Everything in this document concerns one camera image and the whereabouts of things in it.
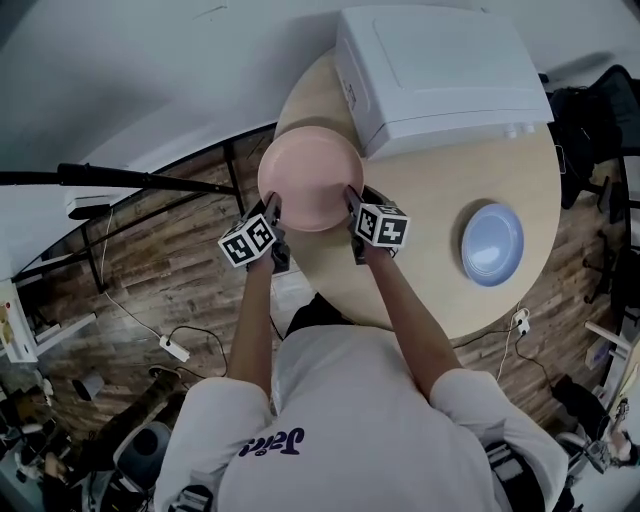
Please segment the white shelf unit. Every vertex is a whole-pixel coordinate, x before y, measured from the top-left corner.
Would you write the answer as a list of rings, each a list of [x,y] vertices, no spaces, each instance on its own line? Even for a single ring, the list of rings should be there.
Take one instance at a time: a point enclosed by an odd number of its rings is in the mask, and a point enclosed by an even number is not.
[[[96,319],[96,314],[91,313],[66,327],[57,323],[41,335],[35,335],[29,327],[16,285],[10,280],[0,281],[0,356],[6,355],[11,363],[37,363],[45,352]]]

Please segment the black office chair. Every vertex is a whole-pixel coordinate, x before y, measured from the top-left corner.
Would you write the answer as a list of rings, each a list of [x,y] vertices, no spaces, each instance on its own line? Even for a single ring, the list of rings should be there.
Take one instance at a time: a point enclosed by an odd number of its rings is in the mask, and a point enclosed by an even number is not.
[[[582,265],[600,275],[600,281],[584,302],[591,305],[601,295],[609,295],[612,309],[626,315],[626,309],[640,310],[640,155],[621,156],[617,161],[619,180],[605,180],[600,187],[598,209],[609,216],[609,222],[623,221],[624,241],[618,251],[608,243],[607,235],[599,230],[603,241],[603,260],[600,267],[586,259]]]
[[[561,206],[570,209],[591,182],[596,165],[640,157],[640,79],[621,65],[610,67],[589,87],[567,87],[547,95],[548,124],[560,165]]]

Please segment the white microwave oven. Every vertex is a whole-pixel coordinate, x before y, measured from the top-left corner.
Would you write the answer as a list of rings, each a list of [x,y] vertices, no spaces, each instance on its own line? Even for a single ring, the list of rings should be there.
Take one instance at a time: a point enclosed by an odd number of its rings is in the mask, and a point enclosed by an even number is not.
[[[553,120],[521,37],[501,16],[425,5],[344,9],[334,62],[370,160],[513,139]]]

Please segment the person's black trousers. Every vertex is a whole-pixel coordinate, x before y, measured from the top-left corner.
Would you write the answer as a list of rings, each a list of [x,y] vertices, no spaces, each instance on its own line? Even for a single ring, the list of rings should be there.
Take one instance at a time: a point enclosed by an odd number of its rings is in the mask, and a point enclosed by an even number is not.
[[[299,308],[294,314],[285,336],[314,326],[353,325],[349,319],[332,306],[321,294],[316,293],[313,299]]]

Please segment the person's white t-shirt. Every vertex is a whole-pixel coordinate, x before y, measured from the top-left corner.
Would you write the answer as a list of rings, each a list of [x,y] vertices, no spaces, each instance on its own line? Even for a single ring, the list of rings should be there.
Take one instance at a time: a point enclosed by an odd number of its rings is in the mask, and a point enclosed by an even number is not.
[[[204,483],[216,512],[512,512],[496,444],[525,463],[522,504],[552,512],[567,455],[491,374],[450,370],[422,393],[392,333],[314,326],[281,345],[271,394],[231,378],[190,389],[154,505]]]

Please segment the white desk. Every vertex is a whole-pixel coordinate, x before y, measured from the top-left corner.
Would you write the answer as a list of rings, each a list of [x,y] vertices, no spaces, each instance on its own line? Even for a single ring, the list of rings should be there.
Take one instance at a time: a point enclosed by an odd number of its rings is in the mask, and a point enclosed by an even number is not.
[[[604,382],[595,388],[602,405],[611,412],[640,376],[640,320],[625,318],[618,334],[592,321],[584,327],[596,339],[587,349],[585,366],[605,369]]]

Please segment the whiteboard on black stand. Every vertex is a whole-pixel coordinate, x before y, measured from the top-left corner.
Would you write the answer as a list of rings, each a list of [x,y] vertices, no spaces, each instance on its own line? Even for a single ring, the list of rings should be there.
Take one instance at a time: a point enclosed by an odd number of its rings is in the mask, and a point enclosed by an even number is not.
[[[38,275],[87,261],[90,265],[91,273],[97,290],[102,293],[107,289],[104,279],[97,270],[97,265],[92,249],[108,241],[115,235],[118,235],[130,228],[140,225],[156,216],[167,213],[175,208],[186,205],[192,201],[200,199],[207,194],[217,194],[221,196],[230,196],[235,199],[238,211],[241,215],[246,213],[245,205],[242,198],[242,192],[235,173],[233,159],[234,148],[229,141],[222,142],[218,145],[223,151],[223,157],[226,169],[231,180],[231,184],[220,185],[201,181],[179,179],[175,177],[164,176],[159,173],[142,173],[129,170],[93,166],[89,163],[70,164],[61,163],[54,172],[3,172],[0,173],[0,186],[67,186],[67,187],[111,187],[138,189],[140,191],[175,191],[184,192],[186,195],[181,197],[159,209],[156,209],[138,219],[135,219],[124,226],[109,232],[100,238],[91,241],[88,237],[88,231],[85,224],[81,224],[81,231],[84,245],[77,251],[61,257],[57,260],[47,260],[45,263],[31,269],[26,267],[19,273],[10,278],[13,284],[34,278]]]

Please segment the black bag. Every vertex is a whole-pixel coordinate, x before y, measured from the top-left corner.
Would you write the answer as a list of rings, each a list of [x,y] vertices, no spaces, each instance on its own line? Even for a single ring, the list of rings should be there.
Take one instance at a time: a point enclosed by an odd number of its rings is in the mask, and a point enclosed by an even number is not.
[[[592,441],[602,438],[610,416],[594,394],[575,383],[568,375],[563,375],[556,381],[551,387],[551,393],[567,413],[578,420]]]

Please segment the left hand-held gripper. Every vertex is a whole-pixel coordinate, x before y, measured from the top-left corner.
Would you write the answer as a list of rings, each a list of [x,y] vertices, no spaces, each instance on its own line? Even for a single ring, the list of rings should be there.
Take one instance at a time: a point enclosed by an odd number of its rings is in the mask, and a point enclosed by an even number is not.
[[[249,266],[262,256],[270,256],[274,272],[290,269],[290,249],[284,231],[277,227],[281,218],[281,197],[272,192],[265,204],[265,213],[236,222],[218,240],[224,256],[234,268]]]

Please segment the person's right forearm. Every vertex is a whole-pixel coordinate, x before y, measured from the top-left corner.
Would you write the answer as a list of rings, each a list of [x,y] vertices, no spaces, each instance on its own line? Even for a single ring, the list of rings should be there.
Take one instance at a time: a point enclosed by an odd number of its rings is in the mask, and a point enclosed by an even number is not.
[[[413,380],[423,396],[431,401],[438,379],[459,369],[461,364],[444,330],[416,295],[390,253],[382,248],[367,247],[365,260]]]

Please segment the blue plate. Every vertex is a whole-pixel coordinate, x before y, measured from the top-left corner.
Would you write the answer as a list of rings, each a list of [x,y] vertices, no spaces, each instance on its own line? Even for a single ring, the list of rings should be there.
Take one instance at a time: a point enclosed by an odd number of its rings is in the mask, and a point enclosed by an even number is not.
[[[469,279],[496,287],[518,269],[524,252],[520,219],[508,206],[490,203],[474,213],[463,231],[461,261]]]

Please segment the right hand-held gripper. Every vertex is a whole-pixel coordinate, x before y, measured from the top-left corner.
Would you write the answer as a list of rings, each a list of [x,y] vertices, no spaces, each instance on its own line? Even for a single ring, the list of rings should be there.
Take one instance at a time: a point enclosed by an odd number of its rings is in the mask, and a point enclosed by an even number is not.
[[[358,193],[348,185],[344,198],[351,218],[355,263],[365,264],[366,246],[384,249],[394,258],[406,244],[409,217],[395,202],[368,186]]]

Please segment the pink plate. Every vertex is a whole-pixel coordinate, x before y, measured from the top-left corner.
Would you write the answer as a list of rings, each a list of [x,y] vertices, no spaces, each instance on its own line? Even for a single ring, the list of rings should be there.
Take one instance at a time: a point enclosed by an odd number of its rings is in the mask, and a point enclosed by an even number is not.
[[[302,232],[320,232],[348,215],[345,190],[364,189],[364,167],[355,147],[342,135],[319,126],[292,129],[265,151],[258,190],[266,201],[281,199],[280,221]]]

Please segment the grey round device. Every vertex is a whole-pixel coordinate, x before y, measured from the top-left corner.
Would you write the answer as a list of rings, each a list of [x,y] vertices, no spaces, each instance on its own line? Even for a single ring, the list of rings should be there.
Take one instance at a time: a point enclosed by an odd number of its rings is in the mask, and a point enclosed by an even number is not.
[[[171,437],[164,423],[152,421],[132,431],[113,455],[116,470],[139,493],[151,491]]]

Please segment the person's left forearm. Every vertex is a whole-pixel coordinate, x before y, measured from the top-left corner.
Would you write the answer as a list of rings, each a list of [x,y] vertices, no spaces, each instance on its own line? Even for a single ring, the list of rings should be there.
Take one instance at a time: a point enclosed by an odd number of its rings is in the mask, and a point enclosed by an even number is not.
[[[268,412],[273,364],[270,317],[273,271],[274,262],[269,255],[249,265],[227,372],[230,379],[259,388]]]

